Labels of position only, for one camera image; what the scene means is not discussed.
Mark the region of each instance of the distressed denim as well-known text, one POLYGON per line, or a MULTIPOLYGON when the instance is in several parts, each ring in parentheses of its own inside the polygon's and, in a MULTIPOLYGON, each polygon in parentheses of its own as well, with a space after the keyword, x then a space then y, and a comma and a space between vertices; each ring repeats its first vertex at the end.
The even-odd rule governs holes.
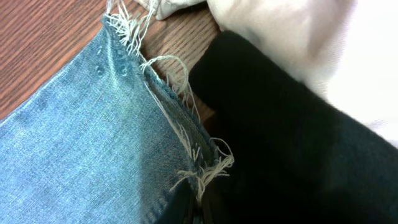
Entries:
POLYGON ((174 196, 177 172, 213 162, 216 147, 199 121, 141 63, 104 22, 0 122, 0 223, 154 223, 174 196), (170 122, 200 147, 197 162, 170 122))

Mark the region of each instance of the black garment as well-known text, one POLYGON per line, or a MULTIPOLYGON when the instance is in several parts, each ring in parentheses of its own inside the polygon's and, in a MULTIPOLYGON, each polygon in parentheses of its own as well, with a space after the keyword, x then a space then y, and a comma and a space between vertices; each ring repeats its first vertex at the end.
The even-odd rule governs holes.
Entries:
POLYGON ((216 111, 218 136, 211 134, 235 156, 231 177, 218 177, 204 195, 214 223, 398 223, 397 149, 248 41, 220 34, 190 83, 216 111))

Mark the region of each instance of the brown wooden floor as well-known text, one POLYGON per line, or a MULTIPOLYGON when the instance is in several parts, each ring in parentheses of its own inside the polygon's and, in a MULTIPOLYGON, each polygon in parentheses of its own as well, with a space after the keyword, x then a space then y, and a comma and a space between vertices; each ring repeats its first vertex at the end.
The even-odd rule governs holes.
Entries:
MULTIPOLYGON (((73 58, 101 29, 105 0, 0 1, 0 119, 33 94, 73 58)), ((125 0, 129 12, 145 12, 125 0)), ((146 58, 180 57, 191 69, 218 32, 206 5, 154 17, 141 52, 146 58)), ((160 73, 178 69, 176 61, 157 62, 160 73)), ((202 120, 212 111, 198 102, 202 120)))

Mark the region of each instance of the wood grain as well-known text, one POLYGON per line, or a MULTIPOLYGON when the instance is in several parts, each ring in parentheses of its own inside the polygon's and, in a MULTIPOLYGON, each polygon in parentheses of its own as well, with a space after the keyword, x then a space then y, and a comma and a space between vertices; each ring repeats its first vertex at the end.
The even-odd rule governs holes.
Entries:
MULTIPOLYGON (((129 12, 143 7, 125 0, 129 12)), ((105 0, 0 1, 0 119, 4 118, 73 58, 101 29, 105 0)), ((146 58, 172 54, 191 69, 218 33, 207 6, 151 20, 141 52, 146 58)), ((182 72, 176 61, 154 65, 162 75, 182 72)), ((213 112, 197 101, 202 120, 213 112)))

